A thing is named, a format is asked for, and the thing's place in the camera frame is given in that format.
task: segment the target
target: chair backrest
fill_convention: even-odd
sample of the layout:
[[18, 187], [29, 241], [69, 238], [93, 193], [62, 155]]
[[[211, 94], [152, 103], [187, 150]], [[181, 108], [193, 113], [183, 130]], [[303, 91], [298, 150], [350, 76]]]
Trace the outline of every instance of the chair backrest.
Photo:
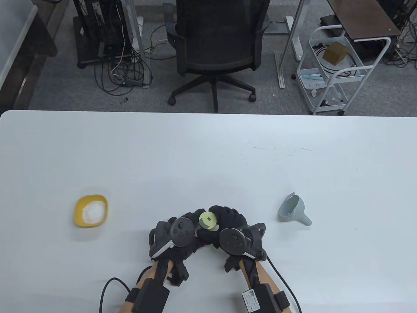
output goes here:
[[213, 65], [254, 58], [269, 1], [176, 0], [176, 31], [187, 40], [187, 61]]

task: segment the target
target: computer tower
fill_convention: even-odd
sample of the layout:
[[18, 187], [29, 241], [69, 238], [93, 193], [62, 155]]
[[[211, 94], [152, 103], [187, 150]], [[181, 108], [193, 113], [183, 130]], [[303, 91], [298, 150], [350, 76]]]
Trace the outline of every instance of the computer tower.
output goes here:
[[73, 22], [79, 68], [131, 58], [132, 33], [120, 0], [73, 1], [78, 13]]

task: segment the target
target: chair wheel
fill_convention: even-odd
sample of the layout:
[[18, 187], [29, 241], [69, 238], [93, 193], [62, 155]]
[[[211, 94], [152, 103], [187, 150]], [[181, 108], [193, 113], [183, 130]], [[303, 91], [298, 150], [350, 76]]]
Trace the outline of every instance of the chair wheel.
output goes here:
[[177, 100], [174, 97], [169, 97], [168, 104], [170, 106], [174, 106], [176, 102], [177, 102]]
[[251, 95], [249, 96], [249, 101], [250, 102], [255, 102], [256, 101], [256, 93], [251, 93]]

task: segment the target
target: gray funnel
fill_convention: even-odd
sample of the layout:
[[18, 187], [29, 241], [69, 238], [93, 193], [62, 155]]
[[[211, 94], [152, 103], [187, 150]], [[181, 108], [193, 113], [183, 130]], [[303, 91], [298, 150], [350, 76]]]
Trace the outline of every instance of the gray funnel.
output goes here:
[[294, 192], [285, 198], [278, 211], [280, 221], [299, 221], [306, 226], [310, 226], [313, 222], [304, 214], [304, 202]]

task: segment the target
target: wooden table top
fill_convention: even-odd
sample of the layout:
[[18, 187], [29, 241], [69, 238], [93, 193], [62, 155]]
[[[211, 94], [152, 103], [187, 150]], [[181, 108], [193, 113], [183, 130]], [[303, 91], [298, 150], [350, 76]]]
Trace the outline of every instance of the wooden table top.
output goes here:
[[353, 40], [398, 36], [401, 32], [377, 0], [327, 0]]

